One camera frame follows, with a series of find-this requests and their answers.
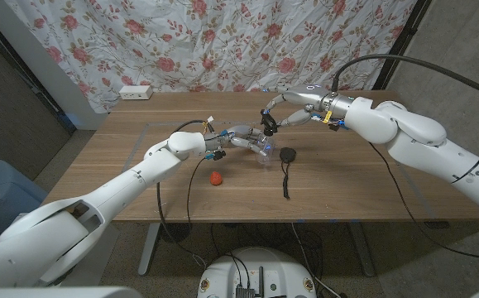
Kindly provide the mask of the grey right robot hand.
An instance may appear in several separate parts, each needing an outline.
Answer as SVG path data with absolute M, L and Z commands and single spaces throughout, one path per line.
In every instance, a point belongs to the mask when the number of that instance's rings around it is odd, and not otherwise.
M 330 91 L 318 84 L 278 86 L 274 87 L 274 90 L 278 95 L 261 110 L 262 119 L 266 127 L 270 128 L 304 124 L 312 118 L 314 112 L 330 113 L 330 118 L 342 119 L 345 118 L 354 101 L 348 96 Z M 292 103 L 300 106 L 300 109 L 288 118 L 277 122 L 271 117 L 270 111 L 278 103 Z

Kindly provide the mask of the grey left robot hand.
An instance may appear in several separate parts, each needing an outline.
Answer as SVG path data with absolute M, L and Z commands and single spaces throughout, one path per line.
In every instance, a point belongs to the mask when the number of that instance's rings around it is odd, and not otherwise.
M 268 163 L 275 149 L 275 141 L 265 135 L 262 130 L 247 125 L 237 125 L 223 130 L 221 136 L 226 136 L 226 145 L 242 147 L 256 154 L 260 163 Z

